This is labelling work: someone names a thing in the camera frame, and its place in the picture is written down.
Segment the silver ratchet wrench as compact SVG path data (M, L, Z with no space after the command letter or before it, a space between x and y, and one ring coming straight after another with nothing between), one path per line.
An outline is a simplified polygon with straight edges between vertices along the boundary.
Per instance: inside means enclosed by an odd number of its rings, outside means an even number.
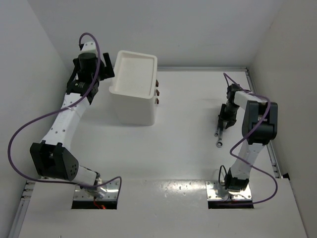
M214 133L214 136L215 137L219 137L219 135L221 134L221 132L222 132L222 126L221 125L217 125L217 128L216 128L216 131L215 131L215 133Z
M216 143L216 146L217 146L218 148L221 148L221 147L223 146L222 134L223 134L223 130L222 130L221 134L219 135L218 140L217 140L217 143Z

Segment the white three-drawer cabinet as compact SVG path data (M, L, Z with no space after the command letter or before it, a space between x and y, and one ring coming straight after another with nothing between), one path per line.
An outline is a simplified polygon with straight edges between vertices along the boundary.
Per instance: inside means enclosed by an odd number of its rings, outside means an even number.
M154 55L118 52L109 92L122 124L151 126L155 123L157 71L158 59Z

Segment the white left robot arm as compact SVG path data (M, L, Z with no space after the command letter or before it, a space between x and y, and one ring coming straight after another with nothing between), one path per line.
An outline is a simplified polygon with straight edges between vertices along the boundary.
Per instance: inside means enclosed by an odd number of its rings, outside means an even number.
M74 70L67 83L62 108L40 143L33 143L30 154L37 173L92 189L101 184L100 174L79 165L70 152L73 135L85 110L92 103L102 80L114 77L108 53L99 61L95 53L81 53L73 60Z

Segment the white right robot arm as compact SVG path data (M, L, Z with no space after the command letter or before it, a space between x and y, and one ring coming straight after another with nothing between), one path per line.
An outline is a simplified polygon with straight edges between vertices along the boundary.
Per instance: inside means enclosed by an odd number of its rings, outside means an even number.
M227 87L227 102L221 105L218 115L217 133L235 125L237 112L243 109L242 142L236 161L226 172L223 186L226 190L245 190L251 168L261 150L277 135L278 104L261 99L240 86Z

